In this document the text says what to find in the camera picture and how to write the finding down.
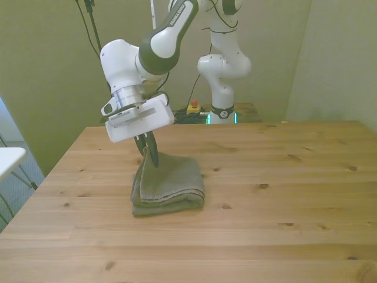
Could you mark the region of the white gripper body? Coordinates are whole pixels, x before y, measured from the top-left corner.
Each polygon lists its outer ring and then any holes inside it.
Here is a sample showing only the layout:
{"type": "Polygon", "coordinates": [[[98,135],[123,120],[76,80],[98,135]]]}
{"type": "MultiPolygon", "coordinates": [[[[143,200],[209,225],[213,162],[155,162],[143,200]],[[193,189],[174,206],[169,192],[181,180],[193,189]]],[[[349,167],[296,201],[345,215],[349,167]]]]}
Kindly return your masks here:
{"type": "Polygon", "coordinates": [[[113,143],[143,135],[174,122],[174,115],[162,93],[145,103],[122,110],[105,122],[108,136],[113,143]]]}

